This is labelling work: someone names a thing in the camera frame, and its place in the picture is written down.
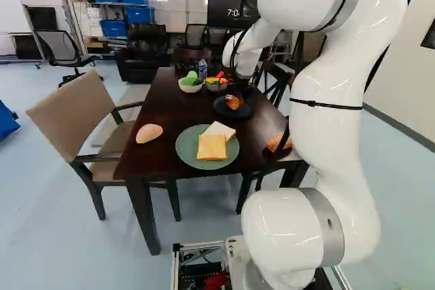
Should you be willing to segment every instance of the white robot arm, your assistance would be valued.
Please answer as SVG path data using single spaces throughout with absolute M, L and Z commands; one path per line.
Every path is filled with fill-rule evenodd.
M 259 19 L 234 63 L 249 78 L 281 29 L 327 32 L 322 55 L 295 79 L 290 135 L 317 172 L 315 188 L 260 191 L 242 211 L 252 259 L 275 290 L 302 289 L 318 266 L 370 255 L 380 222 L 359 159 L 360 109 L 368 74 L 397 33 L 406 0 L 258 0 Z M 230 64 L 240 34 L 226 44 Z

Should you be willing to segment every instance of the dining table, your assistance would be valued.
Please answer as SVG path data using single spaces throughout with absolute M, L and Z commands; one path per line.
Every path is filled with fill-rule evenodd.
M 247 99 L 254 110 L 253 116 L 248 120 L 234 120 L 222 117 L 213 110 L 213 102 L 221 94 L 212 93 L 205 86 L 200 92 L 185 93 L 180 90 L 178 79 L 173 67 L 158 69 L 114 173 L 115 179 L 125 180 L 152 255 L 158 255 L 161 247 L 150 182 L 285 169 L 280 187 L 298 187 L 308 169 L 308 164 L 295 151 L 280 160 L 264 155 L 267 141 L 276 133 L 283 132 L 287 119 L 261 91 L 254 89 Z M 187 165 L 177 155 L 177 137 L 191 126 L 212 124 L 214 121 L 236 130 L 240 145 L 237 158 L 217 170 L 201 170 Z M 149 143 L 138 144 L 137 132 L 146 124 L 162 126 L 163 133 Z M 250 182 L 242 185 L 241 192 L 246 196 L 249 186 Z

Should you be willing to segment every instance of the monitor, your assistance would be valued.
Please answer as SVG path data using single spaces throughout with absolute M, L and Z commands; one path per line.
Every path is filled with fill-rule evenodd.
M 259 17 L 257 9 L 245 6 L 245 19 L 240 19 L 241 0 L 208 0 L 207 26 L 217 29 L 246 29 Z M 257 0 L 247 0 L 253 8 L 257 8 Z

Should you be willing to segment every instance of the floor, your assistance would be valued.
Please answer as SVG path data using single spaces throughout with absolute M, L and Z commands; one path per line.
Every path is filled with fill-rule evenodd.
M 112 98 L 127 86 L 116 66 L 100 62 Z M 0 143 L 0 289 L 169 289 L 171 245 L 240 234 L 234 214 L 238 175 L 180 181 L 183 221 L 175 223 L 165 191 L 152 196 L 162 254 L 151 257 L 123 187 L 107 188 L 107 220 L 97 219 L 75 173 L 25 115 L 70 70 L 31 64 L 0 66 L 0 99 L 22 128 Z M 288 106 L 283 101 L 284 113 Z M 383 223 L 368 259 L 344 266 L 354 290 L 433 289 L 435 154 L 363 111 L 361 156 Z M 90 140 L 83 153 L 93 153 Z M 281 172 L 264 188 L 276 188 Z M 304 185 L 314 183 L 309 171 Z

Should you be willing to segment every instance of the water bottle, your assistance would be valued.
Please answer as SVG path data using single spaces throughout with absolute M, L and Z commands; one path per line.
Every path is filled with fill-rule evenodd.
M 201 58 L 198 66 L 199 79 L 204 82 L 207 78 L 207 61 L 205 61 L 204 57 Z

